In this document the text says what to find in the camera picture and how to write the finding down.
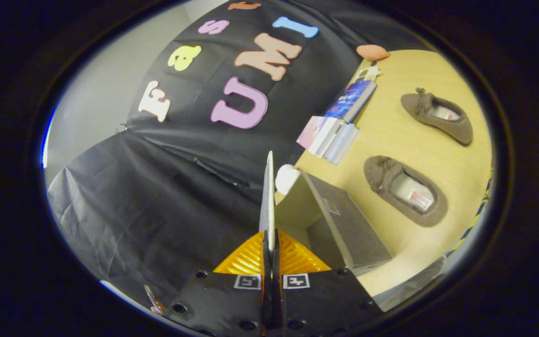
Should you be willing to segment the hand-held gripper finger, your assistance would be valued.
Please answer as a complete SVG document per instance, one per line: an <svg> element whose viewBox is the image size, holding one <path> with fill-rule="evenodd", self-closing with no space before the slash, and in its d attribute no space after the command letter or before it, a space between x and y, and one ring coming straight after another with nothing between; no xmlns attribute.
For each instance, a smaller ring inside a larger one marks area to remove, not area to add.
<svg viewBox="0 0 539 337"><path fill-rule="evenodd" d="M261 337L271 301L265 233L242 243L212 271L199 270L169 303L165 318L193 334Z"/></svg>
<svg viewBox="0 0 539 337"><path fill-rule="evenodd" d="M340 337L384 311L353 271L329 267L307 247L275 230L272 315L283 337Z"/></svg>

